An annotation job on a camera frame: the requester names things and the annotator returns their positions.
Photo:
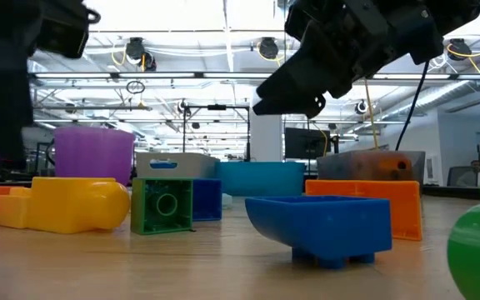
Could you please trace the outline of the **green square brick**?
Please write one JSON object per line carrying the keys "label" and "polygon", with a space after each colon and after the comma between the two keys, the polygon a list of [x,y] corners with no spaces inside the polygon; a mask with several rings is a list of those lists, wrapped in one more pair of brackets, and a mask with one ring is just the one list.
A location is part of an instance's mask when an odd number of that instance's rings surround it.
{"label": "green square brick", "polygon": [[153,235],[193,227],[193,181],[138,177],[132,180],[131,231]]}

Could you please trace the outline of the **orange brick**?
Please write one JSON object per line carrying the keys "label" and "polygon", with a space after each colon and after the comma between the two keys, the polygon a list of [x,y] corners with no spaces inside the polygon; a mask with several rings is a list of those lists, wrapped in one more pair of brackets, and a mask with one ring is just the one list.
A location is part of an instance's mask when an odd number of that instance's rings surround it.
{"label": "orange brick", "polygon": [[306,194],[344,211],[353,231],[419,242],[423,239],[420,185],[416,181],[307,180]]}

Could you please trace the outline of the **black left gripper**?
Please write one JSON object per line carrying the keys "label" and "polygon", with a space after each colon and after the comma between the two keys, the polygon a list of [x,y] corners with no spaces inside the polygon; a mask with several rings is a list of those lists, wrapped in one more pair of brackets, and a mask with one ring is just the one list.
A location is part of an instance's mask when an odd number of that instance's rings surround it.
{"label": "black left gripper", "polygon": [[22,56],[0,58],[0,155],[25,157],[23,129],[33,124],[27,59],[37,50],[80,58],[89,27],[101,15],[84,0],[0,0],[0,48]]}

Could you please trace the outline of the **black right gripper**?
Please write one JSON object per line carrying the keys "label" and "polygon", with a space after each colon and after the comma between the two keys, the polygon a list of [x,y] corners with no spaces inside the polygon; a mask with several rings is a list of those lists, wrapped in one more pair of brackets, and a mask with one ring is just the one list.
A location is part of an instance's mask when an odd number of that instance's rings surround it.
{"label": "black right gripper", "polygon": [[323,94],[342,96],[350,79],[370,76],[404,55],[416,64],[443,51],[443,38],[424,0],[294,0],[286,33],[300,49],[261,83],[258,116],[316,117]]}

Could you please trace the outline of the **purple plastic bucket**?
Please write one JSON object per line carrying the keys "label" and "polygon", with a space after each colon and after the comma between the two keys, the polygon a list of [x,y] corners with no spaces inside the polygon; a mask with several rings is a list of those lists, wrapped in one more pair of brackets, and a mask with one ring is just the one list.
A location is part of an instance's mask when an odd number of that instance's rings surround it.
{"label": "purple plastic bucket", "polygon": [[114,178],[122,185],[129,183],[133,134],[100,127],[60,127],[53,137],[56,176]]}

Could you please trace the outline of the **black computer monitor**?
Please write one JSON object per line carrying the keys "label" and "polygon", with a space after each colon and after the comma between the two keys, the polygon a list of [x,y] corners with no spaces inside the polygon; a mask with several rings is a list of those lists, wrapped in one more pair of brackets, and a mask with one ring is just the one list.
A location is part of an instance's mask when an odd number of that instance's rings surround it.
{"label": "black computer monitor", "polygon": [[331,151],[330,132],[319,129],[286,127],[285,158],[315,159]]}

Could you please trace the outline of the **large yellow rounded brick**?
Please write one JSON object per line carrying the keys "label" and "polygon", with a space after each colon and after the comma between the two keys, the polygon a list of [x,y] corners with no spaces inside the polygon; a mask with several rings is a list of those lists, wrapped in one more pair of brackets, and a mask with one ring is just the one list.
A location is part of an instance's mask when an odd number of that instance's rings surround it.
{"label": "large yellow rounded brick", "polygon": [[128,190],[114,178],[35,177],[26,228],[62,234],[113,230],[129,208]]}

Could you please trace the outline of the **teal storage bin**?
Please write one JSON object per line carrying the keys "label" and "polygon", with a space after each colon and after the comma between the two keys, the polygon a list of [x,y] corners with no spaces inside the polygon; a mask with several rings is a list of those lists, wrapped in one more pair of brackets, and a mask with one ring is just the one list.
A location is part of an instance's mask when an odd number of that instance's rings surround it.
{"label": "teal storage bin", "polygon": [[304,169],[299,162],[220,162],[216,175],[231,196],[286,197],[303,193]]}

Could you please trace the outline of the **gray office chair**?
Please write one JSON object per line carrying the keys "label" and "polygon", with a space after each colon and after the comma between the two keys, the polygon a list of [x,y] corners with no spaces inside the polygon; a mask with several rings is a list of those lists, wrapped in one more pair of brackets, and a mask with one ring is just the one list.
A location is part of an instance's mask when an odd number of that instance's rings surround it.
{"label": "gray office chair", "polygon": [[465,173],[471,172],[473,169],[469,166],[450,167],[447,177],[447,185],[449,187],[455,187],[458,179]]}

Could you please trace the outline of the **person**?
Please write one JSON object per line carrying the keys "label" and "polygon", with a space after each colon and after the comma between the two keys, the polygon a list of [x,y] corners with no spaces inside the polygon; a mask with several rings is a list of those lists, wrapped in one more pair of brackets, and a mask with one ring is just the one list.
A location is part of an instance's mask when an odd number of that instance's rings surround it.
{"label": "person", "polygon": [[478,176],[480,173],[480,161],[472,160],[470,163],[471,170],[466,171],[457,180],[458,187],[476,187],[478,185]]}

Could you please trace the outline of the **white building column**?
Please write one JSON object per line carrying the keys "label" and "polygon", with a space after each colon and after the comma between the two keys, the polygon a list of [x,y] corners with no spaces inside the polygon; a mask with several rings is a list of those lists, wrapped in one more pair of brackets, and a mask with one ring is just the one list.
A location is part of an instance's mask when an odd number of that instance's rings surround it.
{"label": "white building column", "polygon": [[260,101],[256,89],[252,90],[250,108],[250,153],[256,162],[283,160],[283,121],[281,115],[258,116],[254,105]]}

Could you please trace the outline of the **dark gray storage bin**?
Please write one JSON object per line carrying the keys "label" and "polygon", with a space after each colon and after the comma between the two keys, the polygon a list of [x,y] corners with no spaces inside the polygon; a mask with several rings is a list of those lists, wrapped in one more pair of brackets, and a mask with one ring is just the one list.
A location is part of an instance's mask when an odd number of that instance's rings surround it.
{"label": "dark gray storage bin", "polygon": [[[317,176],[325,180],[357,180],[351,177],[351,157],[355,152],[389,151],[389,150],[357,150],[342,152],[326,157],[317,158]],[[405,155],[412,162],[413,180],[419,183],[423,190],[424,168],[426,153],[420,151],[389,151]]]}

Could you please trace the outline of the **blue scoop-shaped brick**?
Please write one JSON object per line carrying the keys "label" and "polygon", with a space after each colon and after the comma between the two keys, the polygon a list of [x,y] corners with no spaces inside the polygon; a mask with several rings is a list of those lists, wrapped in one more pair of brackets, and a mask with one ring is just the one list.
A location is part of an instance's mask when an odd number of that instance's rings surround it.
{"label": "blue scoop-shaped brick", "polygon": [[292,249],[293,258],[313,258],[322,268],[343,268],[347,260],[373,263],[393,239],[360,236],[344,211],[322,197],[248,197],[247,216],[265,238]]}

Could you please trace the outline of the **light gray storage bin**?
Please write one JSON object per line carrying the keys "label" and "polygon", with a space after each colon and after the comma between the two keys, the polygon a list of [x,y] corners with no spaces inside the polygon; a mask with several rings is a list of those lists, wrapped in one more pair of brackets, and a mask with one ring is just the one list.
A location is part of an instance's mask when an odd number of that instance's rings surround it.
{"label": "light gray storage bin", "polygon": [[[177,163],[174,169],[156,170],[149,167],[151,161]],[[200,153],[140,152],[136,154],[139,178],[215,178],[219,160]]]}

